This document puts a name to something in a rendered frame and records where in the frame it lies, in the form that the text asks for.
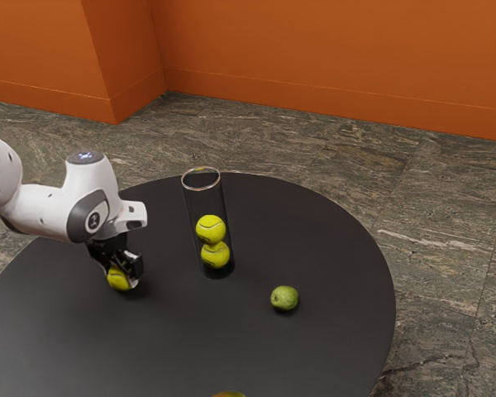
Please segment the yellow-green tennis ball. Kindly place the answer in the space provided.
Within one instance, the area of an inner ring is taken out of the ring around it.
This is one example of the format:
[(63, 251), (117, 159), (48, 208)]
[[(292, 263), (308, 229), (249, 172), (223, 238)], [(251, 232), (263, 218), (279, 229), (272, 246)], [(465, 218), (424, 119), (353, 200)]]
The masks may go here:
[(212, 269), (221, 269), (231, 259), (231, 251), (225, 242), (204, 244), (201, 249), (201, 259), (204, 265)]
[(106, 279), (112, 289), (126, 292), (131, 290), (127, 276), (128, 275), (119, 267), (112, 265), (106, 274)]
[(203, 215), (195, 226), (197, 238), (208, 245), (214, 245), (222, 241), (227, 233), (224, 221), (217, 215)]

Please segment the green apple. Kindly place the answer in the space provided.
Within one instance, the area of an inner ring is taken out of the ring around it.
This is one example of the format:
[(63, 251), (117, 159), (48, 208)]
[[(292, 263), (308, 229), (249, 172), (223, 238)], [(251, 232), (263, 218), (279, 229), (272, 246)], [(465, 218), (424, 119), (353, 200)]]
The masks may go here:
[(277, 310), (291, 311), (298, 306), (299, 292), (292, 286), (280, 285), (272, 291), (270, 303)]

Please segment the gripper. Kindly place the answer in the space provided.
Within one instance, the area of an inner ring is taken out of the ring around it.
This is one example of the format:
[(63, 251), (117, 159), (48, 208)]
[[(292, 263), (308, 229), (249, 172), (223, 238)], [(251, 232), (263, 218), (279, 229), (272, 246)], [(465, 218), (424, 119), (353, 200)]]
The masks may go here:
[(108, 271), (114, 265), (127, 276), (130, 289), (134, 289), (144, 275), (144, 263), (140, 254), (130, 252), (127, 247), (127, 232), (121, 233), (107, 240), (93, 240), (86, 242), (89, 255)]

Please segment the clear cylindrical tube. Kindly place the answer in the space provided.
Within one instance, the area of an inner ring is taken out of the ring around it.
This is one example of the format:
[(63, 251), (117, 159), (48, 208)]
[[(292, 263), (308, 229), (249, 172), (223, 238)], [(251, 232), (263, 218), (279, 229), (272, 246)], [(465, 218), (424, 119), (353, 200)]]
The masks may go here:
[[(227, 211), (222, 192), (221, 174), (211, 166), (199, 166), (187, 170), (181, 177), (184, 188), (184, 197), (191, 224), (191, 232), (195, 242), (198, 262), (201, 271), (211, 280), (220, 280), (229, 276), (235, 269), (235, 257), (231, 246), (230, 230)], [(201, 249), (205, 243), (201, 242), (195, 233), (197, 221), (203, 215), (217, 215), (227, 227), (227, 233), (221, 242), (225, 242), (231, 251), (231, 259), (221, 269), (212, 269), (204, 265), (201, 259)]]

